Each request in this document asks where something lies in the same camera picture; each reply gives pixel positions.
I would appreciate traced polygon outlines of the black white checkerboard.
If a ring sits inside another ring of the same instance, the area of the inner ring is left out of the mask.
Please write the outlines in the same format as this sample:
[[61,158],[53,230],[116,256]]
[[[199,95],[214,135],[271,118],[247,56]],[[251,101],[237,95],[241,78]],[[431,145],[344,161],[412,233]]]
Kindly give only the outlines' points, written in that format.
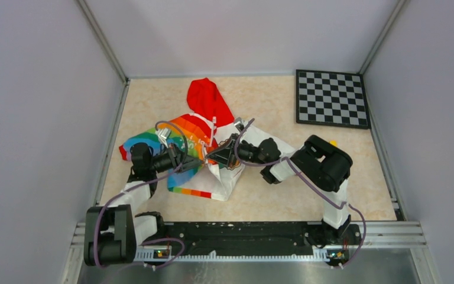
[[363,76],[318,70],[295,71],[296,123],[370,129]]

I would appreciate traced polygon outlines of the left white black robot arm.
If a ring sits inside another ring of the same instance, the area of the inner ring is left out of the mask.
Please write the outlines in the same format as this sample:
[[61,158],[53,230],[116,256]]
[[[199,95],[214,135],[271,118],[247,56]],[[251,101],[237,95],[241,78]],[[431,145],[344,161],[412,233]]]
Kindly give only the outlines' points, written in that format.
[[161,215],[137,214],[137,209],[155,194],[159,173],[167,179],[203,163],[175,143],[162,146],[159,152],[146,143],[137,143],[128,153],[132,166],[124,188],[104,205],[92,206],[86,212],[83,258],[88,266],[130,263],[144,240],[162,243],[166,229],[160,225]]

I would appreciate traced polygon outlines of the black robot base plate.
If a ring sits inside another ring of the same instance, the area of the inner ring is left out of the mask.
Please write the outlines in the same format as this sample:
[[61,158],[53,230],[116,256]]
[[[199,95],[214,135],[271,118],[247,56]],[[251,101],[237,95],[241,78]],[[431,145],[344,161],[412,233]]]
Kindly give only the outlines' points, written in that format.
[[184,243],[184,257],[310,256],[318,249],[351,247],[361,240],[360,227],[350,224],[341,234],[321,222],[174,222],[158,226],[148,241],[162,238],[176,253]]

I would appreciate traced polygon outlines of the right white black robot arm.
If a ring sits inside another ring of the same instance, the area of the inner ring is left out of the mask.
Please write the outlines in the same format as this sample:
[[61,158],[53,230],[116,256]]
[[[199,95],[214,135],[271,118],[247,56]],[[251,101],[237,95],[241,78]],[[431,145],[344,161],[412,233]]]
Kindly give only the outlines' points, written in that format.
[[353,164],[352,158],[324,139],[311,135],[304,144],[284,154],[276,141],[266,138],[257,145],[232,134],[206,158],[228,169],[240,164],[260,166],[260,174],[269,184],[278,184],[292,176],[308,181],[324,201],[323,236],[331,244],[340,243],[347,235],[351,216],[346,207],[346,188]]

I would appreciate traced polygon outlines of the rainbow white red hooded jacket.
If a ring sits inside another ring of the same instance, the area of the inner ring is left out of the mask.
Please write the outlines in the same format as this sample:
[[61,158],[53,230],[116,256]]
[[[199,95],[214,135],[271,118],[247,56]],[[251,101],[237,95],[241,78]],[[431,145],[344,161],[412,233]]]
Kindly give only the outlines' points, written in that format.
[[227,140],[232,133],[238,134],[234,127],[234,116],[218,87],[208,78],[191,82],[187,92],[187,104],[190,113],[183,114],[169,123],[159,123],[127,139],[119,146],[121,157],[131,162],[129,150],[137,143],[146,143],[159,152],[160,144],[155,131],[161,128],[171,129],[168,144],[175,143],[193,157],[202,160],[197,168],[181,173],[173,173],[167,179],[167,189],[170,192],[199,196],[218,201],[229,199],[238,179],[244,170],[240,165],[234,170],[219,167],[215,162],[209,162],[206,154]]

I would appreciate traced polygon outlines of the aluminium frame rail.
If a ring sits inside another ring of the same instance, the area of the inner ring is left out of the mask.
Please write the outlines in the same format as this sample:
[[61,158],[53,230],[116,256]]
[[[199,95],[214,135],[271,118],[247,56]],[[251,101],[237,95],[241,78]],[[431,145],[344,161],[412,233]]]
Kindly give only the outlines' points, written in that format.
[[83,260],[79,223],[62,283],[440,283],[415,221],[352,222],[341,238],[307,222],[172,222],[133,265]]

